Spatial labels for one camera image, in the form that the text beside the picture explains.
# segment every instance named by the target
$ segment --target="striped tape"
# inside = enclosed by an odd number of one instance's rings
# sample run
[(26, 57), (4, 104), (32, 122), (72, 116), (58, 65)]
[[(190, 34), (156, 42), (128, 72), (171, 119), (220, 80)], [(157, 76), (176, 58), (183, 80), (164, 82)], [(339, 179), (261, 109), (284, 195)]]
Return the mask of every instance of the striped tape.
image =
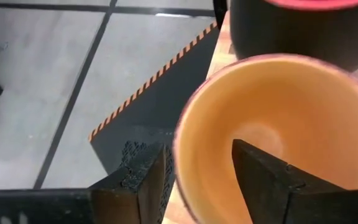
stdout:
[(194, 47), (200, 40), (202, 40), (208, 33), (211, 32), (217, 26), (216, 22), (213, 22), (209, 27), (207, 27), (202, 33), (200, 33), (193, 41), (191, 41), (186, 47), (184, 47), (177, 55), (167, 62), (155, 75), (145, 82), (142, 87), (140, 87), (131, 97), (129, 97), (116, 111), (114, 111), (110, 116), (108, 116), (102, 123), (95, 128), (92, 133), (88, 136), (89, 141), (92, 139), (106, 126), (108, 125), (119, 113), (121, 113), (128, 105), (130, 105), (136, 98), (142, 94), (151, 84), (153, 84), (158, 78), (160, 78), (164, 73), (174, 65), (179, 59), (181, 59), (185, 53), (187, 53), (192, 47)]

